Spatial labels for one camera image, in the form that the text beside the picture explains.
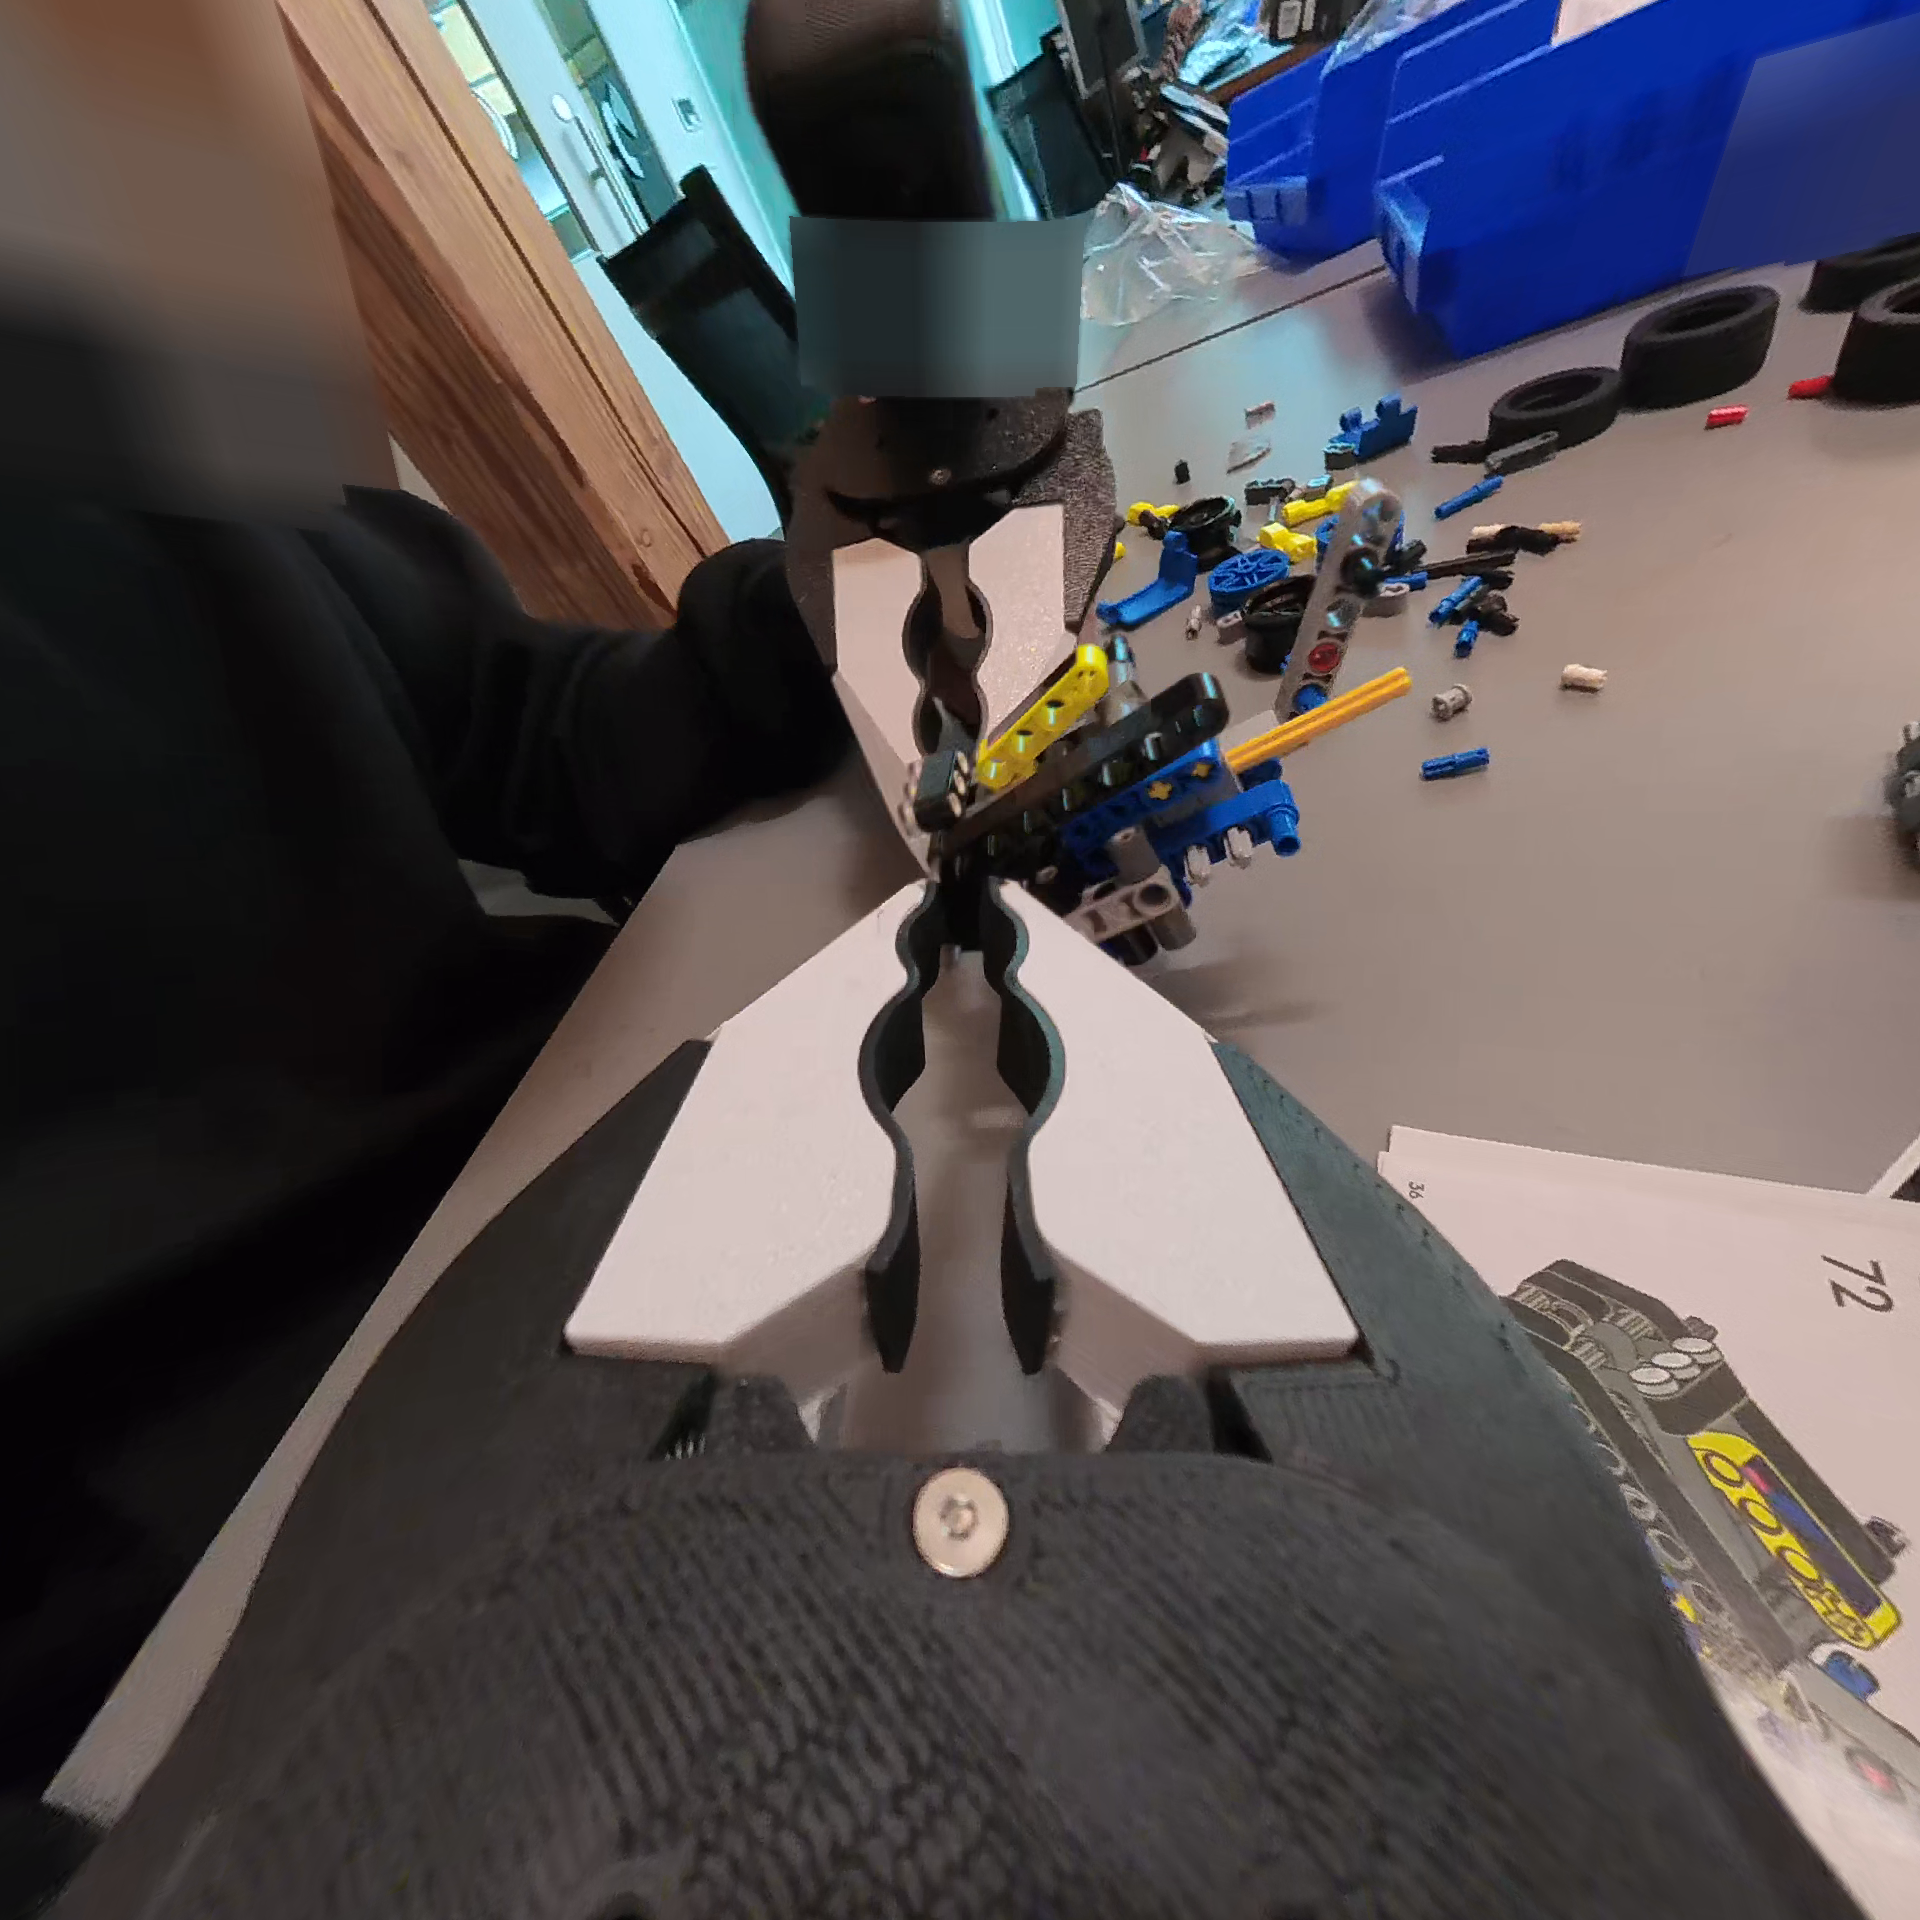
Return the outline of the heap of loose toy bricks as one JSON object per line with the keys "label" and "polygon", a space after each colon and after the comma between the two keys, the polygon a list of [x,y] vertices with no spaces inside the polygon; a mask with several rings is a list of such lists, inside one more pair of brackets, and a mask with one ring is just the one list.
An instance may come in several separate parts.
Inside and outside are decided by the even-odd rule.
{"label": "heap of loose toy bricks", "polygon": [[[1482,633],[1513,633],[1517,620],[1504,593],[1513,586],[1515,557],[1548,556],[1579,535],[1577,522],[1504,522],[1470,531],[1460,557],[1432,561],[1422,539],[1405,538],[1398,497],[1361,473],[1413,444],[1417,413],[1398,393],[1382,396],[1371,413],[1344,411],[1325,445],[1329,472],[1308,483],[1254,481],[1243,497],[1245,512],[1233,497],[1197,497],[1166,505],[1139,500],[1125,515],[1125,523],[1156,541],[1184,541],[1197,570],[1194,578],[1206,573],[1220,635],[1241,643],[1249,668],[1282,680],[1280,722],[1330,705],[1358,618],[1395,613],[1435,583],[1452,583],[1452,589],[1428,605],[1428,625],[1456,629],[1456,657],[1470,653]],[[1478,508],[1512,473],[1568,451],[1554,435],[1544,435],[1488,455],[1485,429],[1472,441],[1434,444],[1435,465],[1482,467],[1476,483],[1434,509],[1435,522]],[[1252,528],[1254,544],[1241,548],[1237,535],[1258,505],[1268,508],[1268,520]]]}

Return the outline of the person's left forearm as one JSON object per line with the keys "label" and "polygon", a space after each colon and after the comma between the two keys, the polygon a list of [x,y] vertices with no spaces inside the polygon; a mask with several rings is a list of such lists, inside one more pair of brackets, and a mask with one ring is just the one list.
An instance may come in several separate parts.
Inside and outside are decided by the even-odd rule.
{"label": "person's left forearm", "polygon": [[730,815],[824,781],[851,727],[777,539],[702,561],[659,631],[542,620],[448,512],[352,487],[308,538],[387,668],[460,859],[627,913]]}

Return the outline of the person's black clothing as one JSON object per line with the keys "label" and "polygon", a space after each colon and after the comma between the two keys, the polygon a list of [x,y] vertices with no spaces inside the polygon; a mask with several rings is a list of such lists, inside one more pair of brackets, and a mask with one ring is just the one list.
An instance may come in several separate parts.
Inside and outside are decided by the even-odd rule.
{"label": "person's black clothing", "polygon": [[473,891],[294,493],[318,377],[4,291],[4,1913],[42,1794],[613,940]]}

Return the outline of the blue yellow toy brick model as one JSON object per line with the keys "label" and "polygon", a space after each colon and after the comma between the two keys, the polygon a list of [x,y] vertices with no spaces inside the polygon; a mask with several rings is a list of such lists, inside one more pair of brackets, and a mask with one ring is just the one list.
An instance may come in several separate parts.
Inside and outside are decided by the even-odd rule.
{"label": "blue yellow toy brick model", "polygon": [[1189,675],[1118,719],[1099,714],[1120,660],[1094,645],[987,740],[930,705],[933,747],[905,775],[944,941],[982,951],[994,882],[1014,882],[1129,970],[1189,947],[1192,908],[1216,869],[1300,849],[1285,762],[1411,692],[1393,668],[1229,744],[1226,690]]}

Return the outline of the instruction booklet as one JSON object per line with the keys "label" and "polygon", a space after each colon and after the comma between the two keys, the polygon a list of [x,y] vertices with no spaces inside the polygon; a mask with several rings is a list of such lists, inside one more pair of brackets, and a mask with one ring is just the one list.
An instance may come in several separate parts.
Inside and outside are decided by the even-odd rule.
{"label": "instruction booklet", "polygon": [[1396,1127],[1722,1707],[1867,1916],[1917,1913],[1915,1205]]}

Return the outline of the large blue plastic bin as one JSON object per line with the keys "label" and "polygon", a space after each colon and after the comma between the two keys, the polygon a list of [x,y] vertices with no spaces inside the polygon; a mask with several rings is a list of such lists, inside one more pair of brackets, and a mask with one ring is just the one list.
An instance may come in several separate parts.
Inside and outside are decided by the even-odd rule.
{"label": "large blue plastic bin", "polygon": [[1395,72],[1382,261],[1454,354],[1915,231],[1915,2],[1556,13],[1504,4]]}

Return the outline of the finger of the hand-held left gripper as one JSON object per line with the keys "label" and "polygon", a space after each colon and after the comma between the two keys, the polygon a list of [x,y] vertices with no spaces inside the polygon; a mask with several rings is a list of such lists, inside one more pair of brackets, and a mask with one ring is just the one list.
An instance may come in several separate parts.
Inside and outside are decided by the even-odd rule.
{"label": "finger of the hand-held left gripper", "polygon": [[900,835],[957,825],[976,775],[970,541],[902,547],[843,515],[792,515],[787,580]]}
{"label": "finger of the hand-held left gripper", "polygon": [[1072,652],[1066,621],[1066,508],[1013,508],[961,554],[957,653],[976,737],[1006,732]]}

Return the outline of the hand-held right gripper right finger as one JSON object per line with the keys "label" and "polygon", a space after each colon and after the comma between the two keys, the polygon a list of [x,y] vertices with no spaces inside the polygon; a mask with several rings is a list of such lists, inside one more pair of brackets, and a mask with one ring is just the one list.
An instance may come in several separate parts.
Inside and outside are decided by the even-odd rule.
{"label": "hand-held right gripper right finger", "polygon": [[1145,1378],[1356,1356],[1361,1332],[1210,1031],[1020,885],[979,909],[1006,1164],[1002,1316],[1105,1410]]}

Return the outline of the small blue plastic bin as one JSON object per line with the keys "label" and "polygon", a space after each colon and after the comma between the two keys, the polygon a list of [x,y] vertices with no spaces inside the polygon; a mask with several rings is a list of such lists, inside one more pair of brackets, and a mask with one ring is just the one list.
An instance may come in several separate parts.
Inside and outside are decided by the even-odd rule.
{"label": "small blue plastic bin", "polygon": [[1275,257],[1336,257],[1373,233],[1371,194],[1398,63],[1493,2],[1370,2],[1324,52],[1241,95],[1222,204]]}

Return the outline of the wooden panel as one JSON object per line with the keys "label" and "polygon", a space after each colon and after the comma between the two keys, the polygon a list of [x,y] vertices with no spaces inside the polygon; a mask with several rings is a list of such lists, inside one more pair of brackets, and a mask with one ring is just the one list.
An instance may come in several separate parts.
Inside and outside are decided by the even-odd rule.
{"label": "wooden panel", "polygon": [[392,437],[528,611],[664,625],[726,538],[425,8],[277,13]]}

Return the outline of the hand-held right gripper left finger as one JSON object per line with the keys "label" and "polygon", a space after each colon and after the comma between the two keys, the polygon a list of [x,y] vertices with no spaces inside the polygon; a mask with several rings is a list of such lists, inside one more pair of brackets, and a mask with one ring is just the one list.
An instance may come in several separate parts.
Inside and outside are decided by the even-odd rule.
{"label": "hand-held right gripper left finger", "polygon": [[576,1354],[726,1377],[905,1367],[920,1322],[915,1154],[944,913],[912,882],[709,1037],[565,1327]]}

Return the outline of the black office chair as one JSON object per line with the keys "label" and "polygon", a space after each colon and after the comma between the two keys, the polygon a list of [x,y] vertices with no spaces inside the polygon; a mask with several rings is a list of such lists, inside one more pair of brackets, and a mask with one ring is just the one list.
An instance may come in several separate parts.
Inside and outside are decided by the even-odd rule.
{"label": "black office chair", "polygon": [[617,297],[664,347],[770,489],[779,523],[826,401],[803,381],[793,296],[704,168],[624,250],[602,259]]}
{"label": "black office chair", "polygon": [[1040,50],[1009,80],[989,84],[987,108],[1042,220],[1077,217],[1106,199],[1110,168],[1053,52]]}

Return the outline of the black toy tyre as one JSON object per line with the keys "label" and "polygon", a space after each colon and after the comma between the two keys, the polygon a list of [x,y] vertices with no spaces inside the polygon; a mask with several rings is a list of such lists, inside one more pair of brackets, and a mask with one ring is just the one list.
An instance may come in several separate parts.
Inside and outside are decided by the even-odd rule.
{"label": "black toy tyre", "polygon": [[1917,276],[1920,233],[1909,231],[1875,248],[1813,264],[1801,307],[1809,314],[1849,314],[1864,299]]}
{"label": "black toy tyre", "polygon": [[1761,282],[1651,309],[1622,337],[1622,410],[1661,411],[1739,388],[1762,373],[1779,315],[1779,291]]}
{"label": "black toy tyre", "polygon": [[1621,413],[1616,368],[1564,368],[1531,377],[1496,397],[1485,423],[1485,451],[1554,435],[1568,451],[1609,429]]}
{"label": "black toy tyre", "polygon": [[1867,296],[1842,337],[1832,396],[1873,405],[1917,402],[1917,276]]}

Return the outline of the clear plastic bag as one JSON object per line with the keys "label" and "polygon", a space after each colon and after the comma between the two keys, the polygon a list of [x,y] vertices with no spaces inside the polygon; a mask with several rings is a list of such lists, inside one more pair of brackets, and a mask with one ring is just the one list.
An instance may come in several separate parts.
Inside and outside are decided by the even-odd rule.
{"label": "clear plastic bag", "polygon": [[1262,250],[1234,224],[1118,183],[1089,216],[1080,319],[1128,329],[1170,304],[1210,301],[1262,267]]}

